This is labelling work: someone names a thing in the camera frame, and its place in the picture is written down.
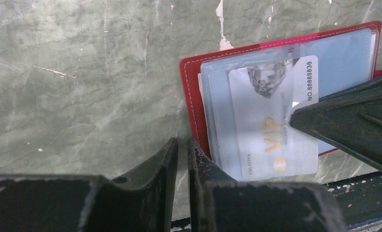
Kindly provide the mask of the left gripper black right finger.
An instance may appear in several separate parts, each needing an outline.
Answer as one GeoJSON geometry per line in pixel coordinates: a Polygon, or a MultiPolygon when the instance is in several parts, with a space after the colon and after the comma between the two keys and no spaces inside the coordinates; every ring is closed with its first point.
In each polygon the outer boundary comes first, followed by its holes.
{"type": "Polygon", "coordinates": [[[320,184],[240,182],[188,142],[194,232],[345,232],[335,197],[320,184]]]}

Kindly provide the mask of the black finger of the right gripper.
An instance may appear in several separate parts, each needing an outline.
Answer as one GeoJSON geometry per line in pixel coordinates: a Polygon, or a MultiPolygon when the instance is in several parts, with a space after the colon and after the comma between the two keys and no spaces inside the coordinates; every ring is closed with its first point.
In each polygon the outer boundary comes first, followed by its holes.
{"type": "Polygon", "coordinates": [[[295,110],[290,126],[382,172],[382,76],[295,110]]]}

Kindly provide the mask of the red leather card holder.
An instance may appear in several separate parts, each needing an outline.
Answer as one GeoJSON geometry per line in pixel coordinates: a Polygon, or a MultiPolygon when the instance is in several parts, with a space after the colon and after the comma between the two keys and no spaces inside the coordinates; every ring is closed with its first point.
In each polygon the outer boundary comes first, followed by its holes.
{"type": "Polygon", "coordinates": [[[179,71],[182,78],[193,138],[199,143],[204,153],[211,159],[214,154],[214,149],[216,148],[213,117],[214,98],[212,96],[213,91],[208,86],[208,81],[203,80],[202,78],[201,65],[204,62],[233,57],[274,47],[318,41],[320,39],[347,34],[362,29],[371,30],[372,34],[376,37],[375,41],[372,42],[374,45],[373,50],[376,52],[382,30],[381,21],[371,21],[322,32],[283,38],[269,42],[261,42],[182,59],[179,63],[179,71]]]}

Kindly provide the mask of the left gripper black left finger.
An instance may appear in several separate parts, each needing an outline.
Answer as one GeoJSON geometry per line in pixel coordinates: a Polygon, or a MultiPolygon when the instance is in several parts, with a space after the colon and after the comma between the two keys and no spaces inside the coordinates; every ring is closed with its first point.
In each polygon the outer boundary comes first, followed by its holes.
{"type": "Polygon", "coordinates": [[[0,232],[168,232],[178,142],[114,179],[1,174],[0,232]]]}

